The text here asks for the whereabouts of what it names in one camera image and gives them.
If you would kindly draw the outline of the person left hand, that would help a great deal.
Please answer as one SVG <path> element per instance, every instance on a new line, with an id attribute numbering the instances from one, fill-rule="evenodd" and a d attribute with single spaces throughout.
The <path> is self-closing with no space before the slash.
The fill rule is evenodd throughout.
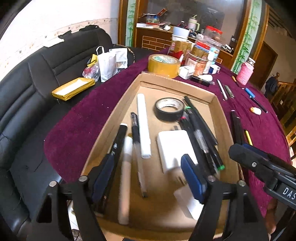
<path id="1" fill-rule="evenodd" d="M 275 212 L 277 206 L 278 201 L 276 199 L 272 199 L 267 206 L 267 211 L 264 220 L 269 238 L 271 238 L 271 234 L 273 234 L 276 230 Z"/>

